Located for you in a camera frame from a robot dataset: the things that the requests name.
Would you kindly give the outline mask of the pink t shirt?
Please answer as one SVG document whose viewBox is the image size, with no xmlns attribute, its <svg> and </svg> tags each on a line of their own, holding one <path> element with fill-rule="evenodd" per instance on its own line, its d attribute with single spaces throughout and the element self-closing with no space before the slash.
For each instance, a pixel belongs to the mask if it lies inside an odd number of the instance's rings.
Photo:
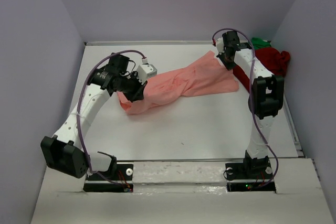
<svg viewBox="0 0 336 224">
<path fill-rule="evenodd" d="M 144 99 L 130 102 L 121 92 L 119 104 L 128 115 L 140 114 L 151 108 L 164 106 L 179 97 L 236 92 L 239 84 L 233 72 L 227 70 L 212 51 L 185 68 L 165 72 L 148 80 Z"/>
</svg>

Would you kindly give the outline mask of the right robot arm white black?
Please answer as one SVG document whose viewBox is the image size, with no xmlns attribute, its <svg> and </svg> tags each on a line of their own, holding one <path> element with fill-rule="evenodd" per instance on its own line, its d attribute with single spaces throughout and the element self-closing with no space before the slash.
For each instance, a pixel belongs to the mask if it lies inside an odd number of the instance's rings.
<svg viewBox="0 0 336 224">
<path fill-rule="evenodd" d="M 221 29 L 218 39 L 213 38 L 218 59 L 227 70 L 240 67 L 248 76 L 248 107 L 253 118 L 251 135 L 241 163 L 226 164 L 224 177 L 228 181 L 258 179 L 264 175 L 272 180 L 276 174 L 271 169 L 269 155 L 275 152 L 269 145 L 271 127 L 284 103 L 284 78 L 273 74 L 256 57 L 250 39 L 242 43 L 241 31 Z"/>
</svg>

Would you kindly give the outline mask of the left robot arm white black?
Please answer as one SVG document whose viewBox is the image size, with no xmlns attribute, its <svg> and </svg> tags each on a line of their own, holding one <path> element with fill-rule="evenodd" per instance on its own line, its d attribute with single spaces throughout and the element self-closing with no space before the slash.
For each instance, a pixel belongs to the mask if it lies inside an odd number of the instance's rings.
<svg viewBox="0 0 336 224">
<path fill-rule="evenodd" d="M 136 69 L 128 71 L 131 59 L 127 51 L 112 53 L 100 60 L 87 75 L 77 105 L 62 126 L 51 136 L 45 136 L 40 147 L 49 168 L 75 178 L 96 174 L 112 181 L 117 171 L 116 157 L 104 152 L 90 154 L 84 138 L 103 105 L 116 92 L 128 101 L 143 100 L 148 80 L 157 74 L 145 56 Z"/>
</svg>

